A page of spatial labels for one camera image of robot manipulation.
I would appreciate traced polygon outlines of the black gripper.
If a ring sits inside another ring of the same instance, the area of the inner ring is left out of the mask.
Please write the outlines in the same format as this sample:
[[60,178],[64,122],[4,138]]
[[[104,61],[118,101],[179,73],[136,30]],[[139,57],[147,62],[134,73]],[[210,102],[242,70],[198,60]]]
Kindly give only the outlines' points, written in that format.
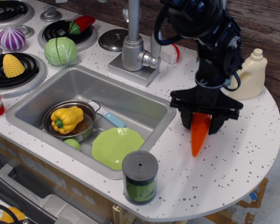
[[208,135],[216,134],[225,121],[237,120],[243,104],[226,96],[220,88],[197,85],[191,89],[172,91],[170,106],[181,113],[182,125],[191,129],[195,112],[211,115]]

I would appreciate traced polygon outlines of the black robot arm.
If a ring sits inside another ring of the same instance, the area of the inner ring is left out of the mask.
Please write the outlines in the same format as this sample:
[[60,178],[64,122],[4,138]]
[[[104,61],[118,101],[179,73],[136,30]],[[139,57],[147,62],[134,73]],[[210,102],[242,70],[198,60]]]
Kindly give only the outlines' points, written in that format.
[[222,93],[225,82],[237,77],[244,62],[241,56],[241,30],[225,12],[220,0],[164,0],[157,17],[154,35],[168,20],[176,35],[157,40],[165,46],[182,39],[197,43],[198,70],[195,87],[171,92],[172,107],[181,113],[182,124],[190,129],[194,113],[211,116],[209,134],[219,131],[225,121],[237,119],[242,103]]

